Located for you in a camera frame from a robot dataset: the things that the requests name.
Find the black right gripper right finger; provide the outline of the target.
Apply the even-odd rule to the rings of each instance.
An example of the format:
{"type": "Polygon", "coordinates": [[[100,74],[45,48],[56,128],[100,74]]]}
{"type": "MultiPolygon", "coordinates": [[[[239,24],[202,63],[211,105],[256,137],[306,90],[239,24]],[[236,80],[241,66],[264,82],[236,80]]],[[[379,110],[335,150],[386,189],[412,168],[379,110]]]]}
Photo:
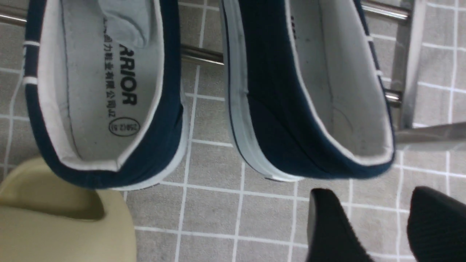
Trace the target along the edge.
{"type": "Polygon", "coordinates": [[[465,204],[430,187],[415,187],[407,236],[418,262],[464,262],[465,204]]]}

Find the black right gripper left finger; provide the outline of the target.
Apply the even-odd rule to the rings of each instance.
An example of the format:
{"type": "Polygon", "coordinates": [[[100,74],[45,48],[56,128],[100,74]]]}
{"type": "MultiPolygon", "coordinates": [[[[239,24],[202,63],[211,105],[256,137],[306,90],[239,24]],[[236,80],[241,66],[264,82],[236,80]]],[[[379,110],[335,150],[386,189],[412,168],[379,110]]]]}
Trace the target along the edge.
{"type": "Polygon", "coordinates": [[[310,192],[307,238],[308,262],[373,262],[330,189],[310,192]]]}

